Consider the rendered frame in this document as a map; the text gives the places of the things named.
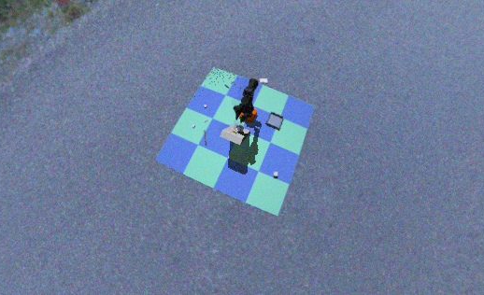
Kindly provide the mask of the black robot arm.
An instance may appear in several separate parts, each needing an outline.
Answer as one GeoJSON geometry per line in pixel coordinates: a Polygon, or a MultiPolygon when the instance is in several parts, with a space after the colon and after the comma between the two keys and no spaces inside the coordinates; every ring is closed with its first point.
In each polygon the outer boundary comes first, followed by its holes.
{"type": "MultiPolygon", "coordinates": [[[[258,81],[256,81],[256,79],[252,78],[249,81],[249,85],[246,87],[246,89],[243,90],[243,93],[242,93],[242,95],[244,97],[241,99],[241,103],[242,103],[242,105],[248,105],[249,106],[249,108],[247,108],[247,112],[249,112],[250,114],[254,110],[254,106],[252,104],[252,101],[253,101],[254,92],[257,89],[257,87],[258,87],[258,81]]],[[[241,110],[243,111],[244,106],[241,106],[241,104],[236,105],[236,106],[234,106],[234,110],[235,111],[241,111],[241,110]]]]}

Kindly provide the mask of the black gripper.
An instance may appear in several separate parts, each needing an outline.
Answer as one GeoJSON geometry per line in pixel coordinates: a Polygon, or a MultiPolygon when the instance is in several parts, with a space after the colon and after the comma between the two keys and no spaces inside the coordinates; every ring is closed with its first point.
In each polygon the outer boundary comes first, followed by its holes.
{"type": "Polygon", "coordinates": [[[251,118],[251,114],[249,112],[247,112],[247,108],[249,108],[248,105],[242,105],[241,106],[244,106],[244,110],[242,111],[235,111],[235,119],[238,119],[238,117],[240,116],[241,112],[243,113],[242,115],[242,119],[240,121],[240,123],[242,123],[246,118],[251,118]]]}

